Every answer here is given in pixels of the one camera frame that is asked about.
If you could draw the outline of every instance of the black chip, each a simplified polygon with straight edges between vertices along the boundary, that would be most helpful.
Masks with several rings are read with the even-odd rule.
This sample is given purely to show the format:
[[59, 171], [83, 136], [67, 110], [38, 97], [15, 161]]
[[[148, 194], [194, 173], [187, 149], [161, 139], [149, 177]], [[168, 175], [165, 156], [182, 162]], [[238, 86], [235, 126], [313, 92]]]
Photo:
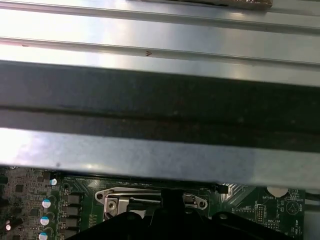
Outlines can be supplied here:
[[43, 173], [43, 179], [44, 180], [50, 180], [50, 175], [51, 175], [51, 173], [49, 171], [45, 171]]
[[24, 191], [23, 185], [15, 185], [15, 192], [16, 193], [22, 193]]
[[39, 209], [31, 209], [30, 216], [38, 217], [38, 215], [39, 215]]

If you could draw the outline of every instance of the screw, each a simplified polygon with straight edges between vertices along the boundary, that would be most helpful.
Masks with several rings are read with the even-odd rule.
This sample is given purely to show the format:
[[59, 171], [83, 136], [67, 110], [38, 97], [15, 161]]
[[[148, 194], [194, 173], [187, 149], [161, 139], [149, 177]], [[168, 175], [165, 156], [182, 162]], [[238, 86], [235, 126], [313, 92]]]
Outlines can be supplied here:
[[228, 216], [225, 215], [224, 213], [221, 213], [221, 214], [219, 215], [219, 218], [220, 218], [220, 219], [223, 219], [223, 220], [226, 220], [226, 219], [228, 219]]
[[108, 208], [109, 208], [110, 210], [114, 210], [114, 209], [116, 208], [116, 206], [117, 206], [117, 204], [116, 204], [115, 201], [110, 201], [110, 202], [109, 202], [109, 205], [108, 205]]

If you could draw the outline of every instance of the capacitor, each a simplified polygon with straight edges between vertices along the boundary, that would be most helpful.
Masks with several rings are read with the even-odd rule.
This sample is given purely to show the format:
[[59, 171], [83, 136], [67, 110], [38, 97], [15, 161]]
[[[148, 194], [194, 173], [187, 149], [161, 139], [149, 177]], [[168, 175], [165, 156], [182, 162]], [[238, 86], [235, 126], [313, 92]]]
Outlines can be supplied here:
[[55, 214], [53, 212], [48, 212], [46, 215], [42, 216], [40, 219], [40, 223], [43, 226], [47, 226], [55, 219]]
[[53, 234], [53, 229], [51, 227], [45, 228], [40, 234], [39, 234], [39, 240], [50, 240]]
[[10, 204], [8, 199], [0, 198], [0, 208], [4, 208]]
[[8, 220], [6, 221], [6, 224], [5, 224], [5, 230], [8, 232], [8, 231], [12, 231], [13, 229], [15, 229], [16, 227], [20, 226], [21, 224], [23, 224], [24, 221], [22, 218], [16, 218], [16, 219], [13, 219], [13, 220]]
[[57, 199], [56, 199], [55, 196], [53, 196], [53, 195], [48, 196], [46, 199], [44, 199], [44, 200], [42, 201], [42, 206], [43, 206], [45, 209], [48, 209], [48, 208], [50, 208], [50, 206], [51, 206], [52, 204], [55, 204], [56, 200], [57, 200]]

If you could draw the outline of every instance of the metal bracket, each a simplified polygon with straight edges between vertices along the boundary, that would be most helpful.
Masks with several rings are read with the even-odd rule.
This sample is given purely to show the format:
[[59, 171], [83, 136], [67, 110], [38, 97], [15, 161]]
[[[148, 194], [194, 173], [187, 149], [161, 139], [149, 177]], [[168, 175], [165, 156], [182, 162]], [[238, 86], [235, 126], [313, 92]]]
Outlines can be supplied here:
[[[104, 205], [104, 218], [110, 219], [127, 212], [130, 202], [159, 205], [161, 203], [161, 192], [152, 189], [113, 187], [96, 192], [95, 199]], [[183, 194], [183, 201], [186, 208], [204, 210], [208, 206], [207, 200], [188, 192]], [[133, 211], [142, 217], [146, 212], [144, 210]]]

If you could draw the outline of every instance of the green circuit board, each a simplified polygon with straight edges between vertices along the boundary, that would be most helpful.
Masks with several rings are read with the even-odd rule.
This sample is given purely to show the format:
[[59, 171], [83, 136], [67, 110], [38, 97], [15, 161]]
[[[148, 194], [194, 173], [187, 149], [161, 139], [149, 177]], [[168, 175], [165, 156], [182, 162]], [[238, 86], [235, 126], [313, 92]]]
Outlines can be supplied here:
[[0, 209], [0, 224], [8, 218], [23, 219], [22, 225], [2, 234], [2, 239], [42, 240], [51, 236], [52, 240], [64, 240], [99, 224], [104, 206], [96, 201], [95, 193], [114, 187], [181, 189], [207, 200], [207, 217], [227, 211], [303, 239], [304, 190], [289, 189], [285, 196], [274, 197], [266, 187], [240, 184], [225, 184], [228, 194], [220, 194], [201, 184], [79, 176], [35, 168], [3, 168], [0, 174], [0, 178], [7, 178], [7, 184], [0, 185], [1, 197], [10, 202]]

